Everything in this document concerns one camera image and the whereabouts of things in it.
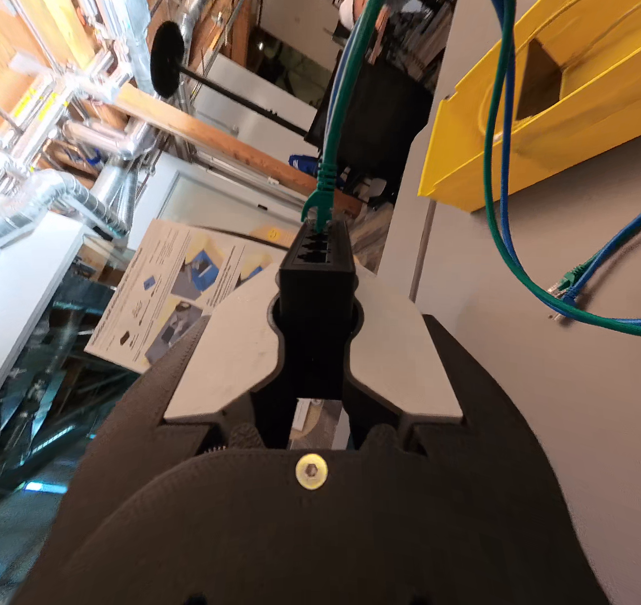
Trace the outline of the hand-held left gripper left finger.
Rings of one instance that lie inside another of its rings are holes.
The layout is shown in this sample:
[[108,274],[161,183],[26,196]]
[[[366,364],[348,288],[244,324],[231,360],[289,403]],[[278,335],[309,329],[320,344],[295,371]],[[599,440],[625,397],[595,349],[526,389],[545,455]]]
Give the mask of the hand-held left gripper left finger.
[[226,441],[251,424],[266,446],[285,449],[296,400],[269,388],[283,372],[282,333],[273,311],[278,265],[271,264],[229,294],[164,356],[172,389],[164,409],[169,433],[204,438],[211,429]]

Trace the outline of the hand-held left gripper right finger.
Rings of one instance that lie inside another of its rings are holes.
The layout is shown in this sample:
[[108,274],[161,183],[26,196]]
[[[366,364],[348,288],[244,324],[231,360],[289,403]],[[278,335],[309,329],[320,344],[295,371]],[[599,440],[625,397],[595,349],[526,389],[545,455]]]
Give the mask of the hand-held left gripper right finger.
[[460,425],[463,411],[417,307],[363,266],[356,273],[342,395],[355,448],[380,424],[391,426],[401,445],[418,426]]

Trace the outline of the black ethernet switch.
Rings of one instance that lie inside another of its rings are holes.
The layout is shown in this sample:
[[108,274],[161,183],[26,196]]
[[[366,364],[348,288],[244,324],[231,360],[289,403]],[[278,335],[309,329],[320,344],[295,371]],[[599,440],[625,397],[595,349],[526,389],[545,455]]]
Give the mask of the black ethernet switch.
[[339,401],[354,326],[357,275],[348,227],[322,232],[304,223],[279,267],[276,323],[284,337],[284,375],[297,398]]

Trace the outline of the yellow plastic bin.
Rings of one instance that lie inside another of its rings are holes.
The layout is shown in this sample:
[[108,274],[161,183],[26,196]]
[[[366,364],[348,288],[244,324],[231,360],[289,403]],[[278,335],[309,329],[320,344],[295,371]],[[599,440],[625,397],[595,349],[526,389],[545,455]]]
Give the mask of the yellow plastic bin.
[[[509,194],[640,136],[640,0],[538,0],[516,22]],[[485,206],[500,42],[438,106],[418,195]]]

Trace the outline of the printed instruction sheet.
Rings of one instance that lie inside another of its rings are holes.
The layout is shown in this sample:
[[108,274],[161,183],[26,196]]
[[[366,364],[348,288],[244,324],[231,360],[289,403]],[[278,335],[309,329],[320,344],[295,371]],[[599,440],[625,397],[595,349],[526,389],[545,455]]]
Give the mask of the printed instruction sheet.
[[285,250],[250,236],[153,220],[85,353],[137,374]]

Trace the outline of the wooden backing board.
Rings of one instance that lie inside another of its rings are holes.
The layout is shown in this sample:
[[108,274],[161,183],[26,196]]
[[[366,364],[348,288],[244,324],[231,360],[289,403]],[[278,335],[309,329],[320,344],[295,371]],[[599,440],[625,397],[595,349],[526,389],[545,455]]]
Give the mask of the wooden backing board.
[[286,229],[276,225],[262,225],[249,232],[250,237],[289,249],[299,231],[298,227]]

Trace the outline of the white door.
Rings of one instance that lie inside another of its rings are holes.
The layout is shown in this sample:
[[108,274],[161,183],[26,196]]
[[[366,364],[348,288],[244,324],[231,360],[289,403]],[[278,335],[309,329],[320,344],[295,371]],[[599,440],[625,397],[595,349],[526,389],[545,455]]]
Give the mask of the white door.
[[157,160],[135,207],[128,248],[138,248],[154,219],[245,235],[261,227],[300,227],[299,208],[167,153]]

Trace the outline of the black floor lamp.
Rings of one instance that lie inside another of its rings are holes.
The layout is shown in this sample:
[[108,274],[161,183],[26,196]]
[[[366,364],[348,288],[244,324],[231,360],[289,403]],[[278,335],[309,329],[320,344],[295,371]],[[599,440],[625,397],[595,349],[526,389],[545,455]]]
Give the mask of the black floor lamp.
[[198,87],[205,86],[302,138],[307,136],[307,130],[286,120],[276,112],[263,108],[221,84],[190,70],[183,64],[185,53],[186,45],[178,24],[172,21],[161,24],[155,34],[150,53],[151,81],[159,96],[168,99],[177,95],[181,80],[191,79]]

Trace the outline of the silver spiral air duct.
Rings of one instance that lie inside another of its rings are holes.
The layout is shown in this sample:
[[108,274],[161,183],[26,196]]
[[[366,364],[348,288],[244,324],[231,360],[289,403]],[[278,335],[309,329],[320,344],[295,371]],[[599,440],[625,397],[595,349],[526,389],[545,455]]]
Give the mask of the silver spiral air duct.
[[79,213],[111,238],[127,238],[133,224],[137,175],[106,167],[92,189],[67,172],[38,170],[27,178],[11,175],[1,187],[1,248],[15,243],[56,206]]

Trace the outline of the wooden post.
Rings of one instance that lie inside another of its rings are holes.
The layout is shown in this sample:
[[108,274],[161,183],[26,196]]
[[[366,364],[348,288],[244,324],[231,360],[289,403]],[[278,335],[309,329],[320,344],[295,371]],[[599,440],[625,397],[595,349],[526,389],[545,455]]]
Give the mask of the wooden post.
[[316,189],[316,180],[313,177],[196,119],[171,104],[142,92],[130,83],[119,90],[112,105],[209,154],[249,168],[265,178],[276,179],[284,187],[300,195],[308,197]]

